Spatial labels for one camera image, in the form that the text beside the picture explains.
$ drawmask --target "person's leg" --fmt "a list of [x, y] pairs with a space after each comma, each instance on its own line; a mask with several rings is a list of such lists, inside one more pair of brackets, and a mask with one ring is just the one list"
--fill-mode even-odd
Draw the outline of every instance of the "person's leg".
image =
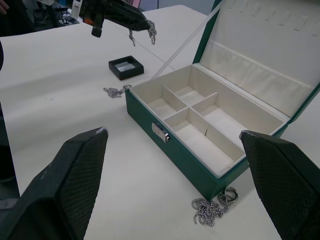
[[36, 31], [22, 0], [4, 1], [9, 9], [5, 15], [0, 13], [0, 37], [28, 34]]
[[15, 177], [15, 168], [11, 156], [4, 115], [0, 104], [0, 182], [6, 182]]
[[0, 71], [2, 69], [3, 64], [4, 64], [4, 50], [2, 48], [1, 41], [0, 41]]

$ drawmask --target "equipment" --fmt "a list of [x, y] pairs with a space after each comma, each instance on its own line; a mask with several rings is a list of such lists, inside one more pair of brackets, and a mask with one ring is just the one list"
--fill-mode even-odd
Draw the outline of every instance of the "equipment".
[[155, 44], [156, 29], [152, 21], [142, 12], [122, 0], [55, 0], [59, 5], [71, 9], [71, 17], [81, 17], [83, 22], [93, 26], [91, 34], [100, 38], [104, 19], [110, 20], [132, 31], [148, 30], [152, 44]]
[[0, 224], [1, 240], [82, 240], [98, 194], [108, 131], [66, 141]]
[[256, 191], [283, 240], [320, 239], [320, 169], [293, 143], [240, 135]]

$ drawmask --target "cream fabric lining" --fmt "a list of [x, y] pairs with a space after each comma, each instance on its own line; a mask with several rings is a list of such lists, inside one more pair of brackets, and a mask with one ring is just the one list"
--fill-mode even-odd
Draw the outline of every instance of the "cream fabric lining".
[[289, 117], [314, 89], [212, 39], [200, 63]]

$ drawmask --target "silver chain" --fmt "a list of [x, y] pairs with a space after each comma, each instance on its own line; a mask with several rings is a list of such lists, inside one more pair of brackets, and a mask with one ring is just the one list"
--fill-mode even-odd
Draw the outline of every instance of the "silver chain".
[[[157, 35], [155, 23], [151, 20], [147, 20], [147, 22], [150, 25], [150, 28], [148, 29], [148, 33], [149, 33], [149, 38], [151, 38], [151, 44], [155, 45], [156, 44], [156, 35]], [[135, 47], [136, 40], [134, 38], [134, 35], [133, 35], [133, 32], [131, 29], [129, 29], [129, 39], [132, 41], [133, 46]]]
[[193, 221], [197, 224], [197, 218], [200, 224], [207, 224], [210, 227], [215, 225], [216, 217], [221, 218], [223, 214], [229, 211], [229, 208], [238, 200], [238, 193], [232, 187], [227, 187], [223, 192], [220, 192], [217, 196], [219, 203], [215, 201], [207, 201], [203, 198], [198, 198], [192, 201], [191, 205], [196, 209], [196, 213], [193, 217]]
[[136, 46], [136, 40], [134, 38], [134, 35], [133, 35], [133, 32], [132, 32], [131, 29], [129, 29], [129, 39], [132, 41], [133, 46], [135, 47]]
[[151, 20], [147, 20], [147, 22], [150, 25], [150, 28], [148, 29], [148, 33], [149, 33], [149, 38], [151, 38], [151, 44], [155, 45], [156, 44], [156, 35], [157, 35], [155, 23]]
[[120, 90], [113, 87], [110, 87], [110, 88], [105, 87], [103, 90], [108, 94], [110, 98], [115, 99], [115, 98], [121, 98], [121, 94], [123, 94], [127, 89], [131, 87], [132, 87], [131, 85], [126, 84]]

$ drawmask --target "white table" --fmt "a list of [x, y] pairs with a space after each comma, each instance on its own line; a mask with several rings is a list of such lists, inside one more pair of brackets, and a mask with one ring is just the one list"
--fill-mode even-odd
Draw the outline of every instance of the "white table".
[[[191, 201], [200, 193], [127, 114], [125, 98], [111, 99], [103, 91], [149, 80], [205, 18], [183, 6], [146, 15], [158, 30], [155, 46], [140, 32], [134, 48], [128, 32], [107, 21], [100, 39], [86, 24], [1, 38], [0, 98], [20, 193], [64, 141], [106, 126], [109, 139], [86, 240], [279, 240], [248, 170], [232, 183], [240, 195], [236, 206], [213, 228], [195, 225]], [[192, 63], [197, 41], [165, 72]], [[121, 82], [108, 61], [128, 55], [144, 65], [145, 74]]]
[[320, 94], [315, 96], [299, 118], [288, 126], [282, 139], [297, 145], [320, 168]]

